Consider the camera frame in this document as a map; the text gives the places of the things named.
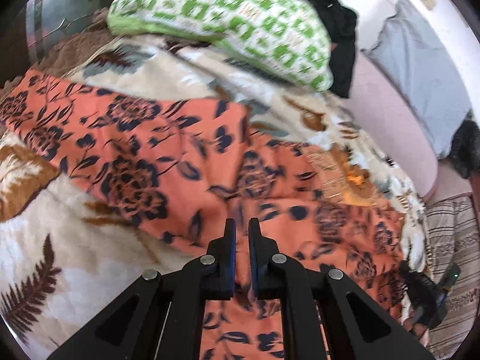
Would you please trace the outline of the dark furry cloth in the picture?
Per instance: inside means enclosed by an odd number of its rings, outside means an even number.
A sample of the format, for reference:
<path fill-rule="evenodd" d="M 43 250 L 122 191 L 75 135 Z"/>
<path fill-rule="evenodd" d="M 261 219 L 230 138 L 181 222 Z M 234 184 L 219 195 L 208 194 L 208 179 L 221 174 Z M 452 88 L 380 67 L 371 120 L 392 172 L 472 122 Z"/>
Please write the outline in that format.
<path fill-rule="evenodd" d="M 479 173 L 479 152 L 479 126 L 470 111 L 453 136 L 449 154 L 456 172 L 463 179 Z"/>

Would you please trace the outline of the striped beige bedsheet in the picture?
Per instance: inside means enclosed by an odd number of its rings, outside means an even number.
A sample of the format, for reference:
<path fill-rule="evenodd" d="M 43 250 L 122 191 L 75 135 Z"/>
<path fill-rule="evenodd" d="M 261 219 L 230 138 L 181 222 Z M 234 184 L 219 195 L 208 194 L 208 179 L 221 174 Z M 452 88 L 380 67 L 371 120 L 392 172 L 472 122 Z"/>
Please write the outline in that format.
<path fill-rule="evenodd" d="M 445 319 L 430 331 L 428 349 L 450 359 L 472 329 L 479 313 L 479 225 L 470 197 L 437 202 L 427 208 L 433 280 L 455 263 L 460 275 L 446 301 Z"/>

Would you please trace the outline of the grey curtain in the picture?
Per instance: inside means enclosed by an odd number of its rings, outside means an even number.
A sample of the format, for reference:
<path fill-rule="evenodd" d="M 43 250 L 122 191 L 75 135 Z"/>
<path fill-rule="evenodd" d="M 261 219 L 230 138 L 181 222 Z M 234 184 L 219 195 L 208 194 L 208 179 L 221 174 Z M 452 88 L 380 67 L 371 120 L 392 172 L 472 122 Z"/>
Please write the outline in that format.
<path fill-rule="evenodd" d="M 104 0 L 29 0 L 25 12 L 28 56 L 42 59 L 65 35 L 78 33 L 103 7 Z"/>

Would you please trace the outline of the black clothing pile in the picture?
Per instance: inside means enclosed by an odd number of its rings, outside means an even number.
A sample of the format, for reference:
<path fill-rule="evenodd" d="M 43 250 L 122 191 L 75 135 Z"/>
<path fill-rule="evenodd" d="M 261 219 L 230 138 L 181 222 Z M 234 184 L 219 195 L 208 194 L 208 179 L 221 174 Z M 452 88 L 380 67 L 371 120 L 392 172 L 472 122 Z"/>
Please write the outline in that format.
<path fill-rule="evenodd" d="M 333 94 L 348 98 L 356 61 L 357 14 L 338 0 L 307 0 L 316 10 L 333 44 L 329 68 Z"/>

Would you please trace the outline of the light blue grey pillow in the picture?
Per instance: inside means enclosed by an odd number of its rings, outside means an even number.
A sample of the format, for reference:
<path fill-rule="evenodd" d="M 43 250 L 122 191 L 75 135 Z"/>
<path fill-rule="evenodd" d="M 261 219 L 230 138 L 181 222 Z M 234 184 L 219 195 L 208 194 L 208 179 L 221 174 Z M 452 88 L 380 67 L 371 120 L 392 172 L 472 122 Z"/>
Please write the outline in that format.
<path fill-rule="evenodd" d="M 397 0 L 368 58 L 407 101 L 438 158 L 471 109 L 470 97 L 446 47 L 409 0 Z"/>

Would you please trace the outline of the orange floral garment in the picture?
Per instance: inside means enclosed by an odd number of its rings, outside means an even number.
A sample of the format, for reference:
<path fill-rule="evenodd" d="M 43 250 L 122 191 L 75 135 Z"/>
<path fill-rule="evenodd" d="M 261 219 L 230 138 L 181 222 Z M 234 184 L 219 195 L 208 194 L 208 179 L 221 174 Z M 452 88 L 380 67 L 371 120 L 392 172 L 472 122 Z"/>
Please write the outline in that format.
<path fill-rule="evenodd" d="M 251 288 L 247 224 L 306 268 L 337 267 L 393 317 L 402 214 L 338 150 L 277 140 L 241 104 L 170 100 L 36 70 L 1 103 L 1 315 L 46 359 L 142 271 L 182 268 L 226 219 L 235 294 L 209 301 L 203 359 L 282 359 L 280 304 Z"/>

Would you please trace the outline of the green white patterned pillow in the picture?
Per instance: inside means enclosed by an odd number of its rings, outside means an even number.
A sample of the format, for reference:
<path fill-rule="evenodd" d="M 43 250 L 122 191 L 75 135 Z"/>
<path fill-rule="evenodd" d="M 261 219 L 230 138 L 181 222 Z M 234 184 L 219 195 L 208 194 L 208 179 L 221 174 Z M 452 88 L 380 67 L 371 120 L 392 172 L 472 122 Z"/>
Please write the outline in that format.
<path fill-rule="evenodd" d="M 114 0 L 114 35 L 160 33 L 209 42 L 282 80 L 329 89 L 331 40 L 306 0 Z"/>

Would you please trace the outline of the cream leaf-pattern fleece blanket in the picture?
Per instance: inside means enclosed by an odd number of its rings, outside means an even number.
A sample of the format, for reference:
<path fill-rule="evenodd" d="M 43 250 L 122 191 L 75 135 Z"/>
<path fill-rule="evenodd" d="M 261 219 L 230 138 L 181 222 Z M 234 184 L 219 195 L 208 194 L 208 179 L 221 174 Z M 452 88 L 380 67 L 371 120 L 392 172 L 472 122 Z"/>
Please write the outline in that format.
<path fill-rule="evenodd" d="M 353 95 L 310 94 L 208 44 L 106 39 L 1 92 L 1 316 L 46 359 L 145 269 L 166 274 L 237 225 L 235 293 L 210 301 L 210 359 L 281 359 L 280 305 L 251 288 L 247 226 L 337 267 L 397 319 L 398 266 L 425 267 L 437 165 L 366 57 Z"/>

